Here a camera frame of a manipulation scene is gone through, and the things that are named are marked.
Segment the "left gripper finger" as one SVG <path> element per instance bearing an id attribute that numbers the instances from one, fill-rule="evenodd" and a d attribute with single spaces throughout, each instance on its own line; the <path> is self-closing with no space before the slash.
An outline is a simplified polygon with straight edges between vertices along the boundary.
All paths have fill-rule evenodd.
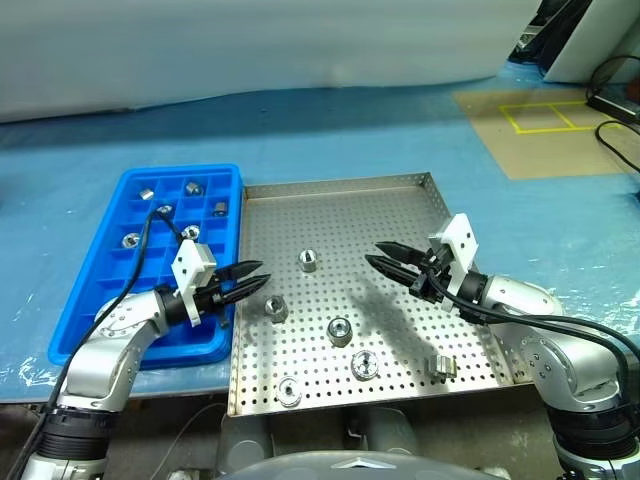
<path id="1" fill-rule="evenodd" d="M 270 274 L 256 275 L 238 282 L 233 288 L 224 291 L 222 303 L 224 305 L 236 304 L 259 291 L 271 278 Z"/>
<path id="2" fill-rule="evenodd" d="M 238 281 L 248 276 L 263 265 L 259 260 L 246 260 L 219 269 L 219 281 L 221 283 Z"/>

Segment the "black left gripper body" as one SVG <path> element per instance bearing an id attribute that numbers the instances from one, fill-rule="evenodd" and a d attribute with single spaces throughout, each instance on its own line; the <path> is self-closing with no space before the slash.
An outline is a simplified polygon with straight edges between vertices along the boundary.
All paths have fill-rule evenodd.
<path id="1" fill-rule="evenodd" d="M 217 270 L 204 287 L 196 289 L 194 294 L 195 305 L 199 314 L 214 315 L 221 329 L 227 329 L 230 325 L 228 306 L 232 304 L 231 291 L 224 291 L 223 286 L 233 280 L 230 268 Z"/>

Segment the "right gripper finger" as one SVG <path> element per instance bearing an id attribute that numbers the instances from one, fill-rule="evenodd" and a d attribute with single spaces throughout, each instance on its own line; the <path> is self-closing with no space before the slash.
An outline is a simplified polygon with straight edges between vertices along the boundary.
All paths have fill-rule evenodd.
<path id="1" fill-rule="evenodd" d="M 423 288 L 425 285 L 422 274 L 409 270 L 386 256 L 367 254 L 364 258 L 376 271 L 400 285 L 407 288 Z"/>
<path id="2" fill-rule="evenodd" d="M 389 258 L 402 264 L 420 266 L 429 260 L 429 255 L 426 252 L 394 241 L 377 242 L 376 247 Z"/>

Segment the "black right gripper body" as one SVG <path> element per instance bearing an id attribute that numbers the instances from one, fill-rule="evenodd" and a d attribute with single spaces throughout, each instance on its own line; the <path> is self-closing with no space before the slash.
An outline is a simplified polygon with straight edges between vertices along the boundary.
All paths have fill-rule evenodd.
<path id="1" fill-rule="evenodd" d="M 420 273 L 409 287 L 410 294 L 430 303 L 441 301 L 443 296 L 430 278 L 435 279 L 442 288 L 448 287 L 453 260 L 450 248 L 438 248 L 436 251 L 429 248 L 426 252 L 414 250 L 409 257 L 409 264 L 416 266 Z"/>

